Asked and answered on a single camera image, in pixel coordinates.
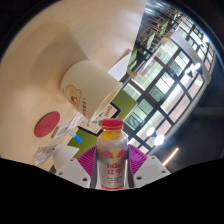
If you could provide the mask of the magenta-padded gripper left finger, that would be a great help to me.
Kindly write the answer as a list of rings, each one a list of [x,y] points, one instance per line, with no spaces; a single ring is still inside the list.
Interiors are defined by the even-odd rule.
[[[55,166],[56,175],[84,188],[95,189],[97,185],[96,147],[78,158],[69,158],[61,166]]]

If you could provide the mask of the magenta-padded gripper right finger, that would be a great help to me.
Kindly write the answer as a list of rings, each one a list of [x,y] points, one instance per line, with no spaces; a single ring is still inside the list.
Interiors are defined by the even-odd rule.
[[[129,146],[127,181],[129,188],[140,188],[157,181],[170,172],[156,156],[147,156],[133,145]]]

